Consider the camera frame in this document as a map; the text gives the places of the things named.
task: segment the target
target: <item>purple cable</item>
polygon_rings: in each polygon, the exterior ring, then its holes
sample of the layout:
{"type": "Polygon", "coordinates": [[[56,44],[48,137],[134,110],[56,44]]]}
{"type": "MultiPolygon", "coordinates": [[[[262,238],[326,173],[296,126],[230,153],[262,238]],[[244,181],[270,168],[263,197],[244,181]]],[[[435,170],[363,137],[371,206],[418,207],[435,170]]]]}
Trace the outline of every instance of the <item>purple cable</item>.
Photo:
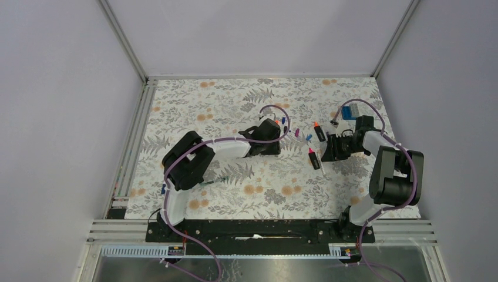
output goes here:
{"type": "Polygon", "coordinates": [[[169,182],[167,181],[167,178],[168,178],[168,175],[170,174],[171,170],[185,157],[187,157],[190,153],[192,153],[193,151],[197,150],[199,147],[201,146],[204,146],[206,144],[211,144],[211,143],[214,143],[214,142],[225,142],[225,141],[236,141],[236,140],[239,140],[239,141],[246,141],[246,142],[252,142],[252,143],[261,143],[261,144],[269,144],[269,143],[274,143],[274,142],[278,142],[280,141],[282,138],[284,138],[287,133],[289,132],[289,129],[291,128],[291,118],[289,117],[289,115],[287,114],[287,112],[277,106],[277,105],[266,105],[264,107],[262,107],[260,109],[260,113],[266,109],[266,108],[269,108],[269,107],[274,107],[274,108],[277,108],[279,110],[281,110],[285,117],[287,118],[287,130],[284,132],[284,134],[282,136],[280,136],[279,138],[276,138],[274,140],[267,140],[267,141],[262,141],[262,140],[253,140],[253,139],[246,139],[246,138],[236,138],[236,137],[222,137],[222,138],[218,138],[218,139],[214,139],[214,140],[207,140],[207,141],[204,141],[204,142],[201,142],[195,146],[193,146],[192,148],[190,148],[188,151],[186,151],[183,155],[181,155],[178,159],[176,159],[169,167],[168,169],[166,170],[166,172],[164,173],[164,181],[166,182],[166,186],[167,186],[167,189],[166,189],[166,196],[164,197],[164,203],[163,203],[163,209],[164,209],[164,218],[166,219],[166,224],[168,225],[168,227],[170,227],[176,234],[184,237],[184,238],[187,238],[189,240],[192,240],[194,242],[196,242],[197,244],[201,245],[205,250],[208,251],[208,253],[211,254],[211,256],[213,256],[214,258],[214,261],[216,261],[216,266],[218,267],[218,278],[216,280],[213,280],[213,281],[210,281],[210,280],[205,280],[191,272],[189,272],[188,270],[185,270],[179,266],[176,266],[174,264],[169,264],[169,263],[166,263],[166,266],[172,266],[173,268],[175,269],[178,269],[180,271],[182,271],[183,273],[186,273],[192,277],[194,277],[195,279],[199,280],[199,281],[202,281],[202,282],[214,282],[214,281],[220,281],[221,279],[221,264],[220,264],[220,261],[219,259],[216,257],[216,255],[214,254],[214,252],[208,247],[206,246],[204,243],[202,243],[200,240],[197,240],[195,239],[194,237],[191,237],[189,235],[186,235],[186,234],[183,234],[182,232],[178,231],[176,228],[174,228],[173,225],[171,225],[170,223],[170,220],[168,219],[168,215],[166,213],[166,206],[167,206],[167,202],[168,202],[168,197],[169,197],[169,193],[170,193],[170,185],[169,185],[169,182]]]}
{"type": "MultiPolygon", "coordinates": [[[[365,232],[365,229],[366,229],[366,226],[368,225],[368,223],[376,220],[381,214],[382,212],[384,211],[388,211],[388,210],[398,210],[398,209],[402,209],[404,207],[406,207],[407,205],[409,205],[409,203],[413,200],[413,198],[415,198],[415,194],[417,192],[417,171],[415,169],[415,164],[413,163],[413,160],[412,158],[410,157],[410,155],[408,154],[408,152],[405,150],[405,148],[403,148],[401,146],[400,143],[396,143],[394,140],[392,140],[389,136],[387,136],[384,132],[385,128],[386,128],[386,123],[384,121],[384,119],[382,118],[381,116],[381,113],[379,113],[379,111],[377,109],[375,109],[375,107],[370,104],[369,102],[363,100],[363,99],[351,99],[351,100],[348,100],[346,102],[344,102],[340,107],[339,109],[337,110],[337,113],[335,113],[335,116],[333,118],[333,121],[335,121],[335,119],[337,118],[337,116],[339,115],[339,112],[341,111],[342,107],[344,105],[346,105],[347,103],[349,102],[353,102],[353,101],[358,101],[358,102],[362,102],[362,103],[365,103],[367,104],[370,108],[372,108],[372,110],[377,114],[377,116],[379,116],[379,118],[381,119],[381,122],[382,122],[382,130],[381,130],[381,136],[384,137],[389,143],[393,144],[396,148],[398,148],[401,152],[403,152],[403,154],[405,154],[406,156],[406,159],[408,160],[408,163],[410,164],[410,168],[412,169],[412,177],[413,177],[413,186],[412,186],[412,193],[410,194],[410,197],[408,198],[408,200],[404,203],[402,203],[401,205],[399,206],[396,206],[396,207],[386,207],[386,208],[382,208],[380,209],[378,212],[376,212],[373,216],[371,216],[369,219],[366,220],[365,224],[363,224],[363,227],[361,228],[361,232],[360,232],[360,235],[359,235],[359,239],[358,239],[358,246],[359,246],[359,252],[361,254],[361,256],[363,257],[363,261],[365,262],[365,265],[368,266],[368,268],[370,268],[370,270],[377,276],[379,277],[382,281],[385,281],[385,282],[389,282],[389,280],[387,280],[386,278],[382,277],[379,273],[377,273],[373,268],[372,266],[374,265],[373,263],[369,263],[367,260],[366,260],[366,257],[364,256],[363,254],[363,249],[362,249],[362,240],[363,240],[363,233],[365,232]]],[[[381,266],[381,264],[378,265],[379,267],[384,267],[384,268],[388,268],[388,266],[381,266]]],[[[401,279],[403,279],[403,281],[406,281],[406,279],[398,274],[398,276],[401,277],[401,279]]]]}
{"type": "MultiPolygon", "coordinates": [[[[366,263],[347,263],[347,264],[336,264],[334,266],[329,266],[328,268],[334,268],[334,267],[355,267],[355,266],[365,266],[366,263]]],[[[371,266],[373,267],[378,267],[378,268],[384,268],[385,270],[389,270],[390,272],[396,274],[397,276],[399,276],[399,278],[401,278],[403,280],[403,282],[407,282],[406,278],[404,278],[403,275],[401,275],[400,272],[398,272],[397,270],[395,270],[394,268],[392,267],[389,267],[389,266],[385,266],[383,264],[378,264],[378,263],[370,263],[371,266]]]]}

